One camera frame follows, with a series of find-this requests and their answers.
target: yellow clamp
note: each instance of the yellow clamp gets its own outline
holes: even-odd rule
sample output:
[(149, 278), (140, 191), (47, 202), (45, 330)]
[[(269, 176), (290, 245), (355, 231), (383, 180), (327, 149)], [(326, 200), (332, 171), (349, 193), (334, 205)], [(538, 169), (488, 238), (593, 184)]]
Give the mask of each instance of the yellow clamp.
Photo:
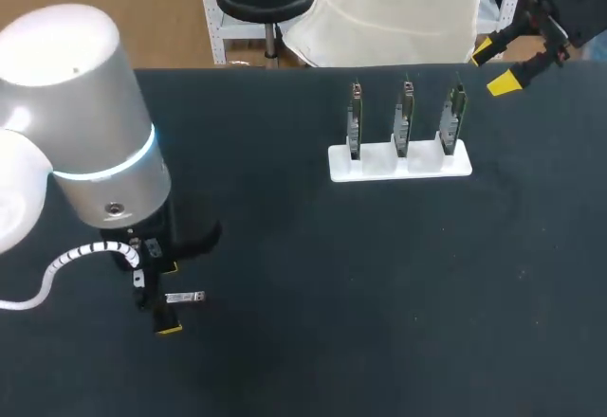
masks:
[(504, 93), (513, 92), (515, 90), (523, 90), (521, 84), (517, 81), (516, 77), (509, 69), (502, 76), (499, 76), (490, 82), (487, 85), (487, 88), (494, 97), (499, 97)]
[(472, 62), (478, 66), (478, 63), (474, 60), (474, 56), (476, 54), (478, 54), (481, 50), (483, 50), (486, 47), (489, 47), (490, 45), (492, 45), (493, 42), (491, 41), (491, 39), (487, 36), (485, 38), (485, 40), (483, 41), (483, 43), (481, 45), (478, 46), (478, 48), (474, 51), (474, 53), (472, 54)]

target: white holder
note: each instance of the white holder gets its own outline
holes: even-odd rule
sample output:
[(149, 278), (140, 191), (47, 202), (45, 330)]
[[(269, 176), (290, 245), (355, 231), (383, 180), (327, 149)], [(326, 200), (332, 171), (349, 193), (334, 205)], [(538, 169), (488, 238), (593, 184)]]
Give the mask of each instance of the white holder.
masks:
[(457, 177), (472, 173), (464, 142), (458, 139), (454, 154), (445, 155), (438, 133), (434, 140), (409, 142), (406, 158), (398, 157), (394, 135), (390, 142), (360, 144), (360, 160), (350, 157), (346, 138), (345, 144), (329, 147), (329, 169), (334, 182)]

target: metal connector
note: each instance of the metal connector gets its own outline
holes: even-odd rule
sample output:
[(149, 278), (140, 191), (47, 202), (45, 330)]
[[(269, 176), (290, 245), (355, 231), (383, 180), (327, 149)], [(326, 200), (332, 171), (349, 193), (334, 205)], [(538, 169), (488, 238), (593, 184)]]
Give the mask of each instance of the metal connector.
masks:
[(445, 101), (443, 115), (440, 119), (439, 135), (446, 155), (453, 155), (457, 138), (462, 128), (462, 120), (466, 113), (468, 97), (461, 81), (452, 88)]
[(395, 145), (396, 153), (400, 158), (407, 157), (409, 149), (409, 138), (411, 136), (411, 124), (414, 117), (414, 85), (412, 82), (403, 83), (402, 90), (398, 93), (395, 112)]
[(360, 133), (362, 123), (362, 88), (352, 84), (352, 99), (348, 106), (348, 143), (352, 159), (360, 159)]
[(165, 294), (167, 303), (197, 303), (199, 301), (205, 301), (207, 295), (204, 291), (199, 292), (175, 292), (172, 294)]

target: silver cylinder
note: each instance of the silver cylinder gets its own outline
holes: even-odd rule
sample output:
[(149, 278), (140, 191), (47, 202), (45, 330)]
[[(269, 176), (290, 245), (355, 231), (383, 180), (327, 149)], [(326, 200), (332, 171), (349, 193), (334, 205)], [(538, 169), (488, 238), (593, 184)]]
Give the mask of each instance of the silver cylinder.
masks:
[[(83, 15), (82, 27), (88, 19), (116, 27), (97, 9), (51, 8), (60, 7), (87, 9), (77, 11)], [(0, 84), (0, 120), (6, 128), (16, 125), (15, 131), (40, 148), (80, 218), (103, 229), (147, 218), (171, 189), (156, 132), (120, 39), (106, 53), (93, 67), (66, 62), (73, 66), (73, 77), (63, 77), (65, 81), (32, 85), (9, 75)]]

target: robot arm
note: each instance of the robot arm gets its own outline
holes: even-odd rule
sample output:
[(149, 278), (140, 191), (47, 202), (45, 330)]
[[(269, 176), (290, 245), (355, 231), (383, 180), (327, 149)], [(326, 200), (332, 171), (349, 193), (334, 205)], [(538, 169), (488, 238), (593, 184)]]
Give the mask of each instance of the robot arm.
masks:
[(0, 253), (35, 225), (49, 175), (104, 242), (60, 256), (38, 296), (0, 300), (0, 309), (40, 304), (61, 266), (113, 251), (133, 273), (138, 306), (152, 310), (156, 331), (180, 329), (168, 300), (187, 298), (162, 293), (159, 276), (175, 271), (176, 260), (209, 251), (220, 226), (200, 237), (208, 231), (197, 219), (184, 227), (175, 215), (171, 178), (118, 29), (88, 6), (38, 9), (0, 31)]
[(607, 29), (607, 0), (527, 0), (524, 13), (510, 26), (488, 35), (475, 50), (472, 62), (480, 66), (523, 34), (540, 33), (545, 52), (515, 63), (487, 88), (494, 96), (527, 87), (552, 63), (569, 59), (568, 47), (581, 47)]

